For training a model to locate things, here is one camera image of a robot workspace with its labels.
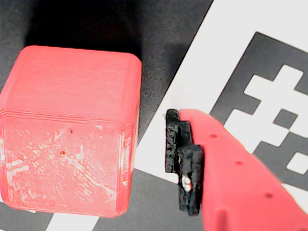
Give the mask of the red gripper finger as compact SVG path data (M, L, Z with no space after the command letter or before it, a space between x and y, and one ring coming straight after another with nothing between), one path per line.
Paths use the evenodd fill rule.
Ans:
M168 109L165 171L178 176L178 202L206 231L305 231L308 216L281 181L200 110Z

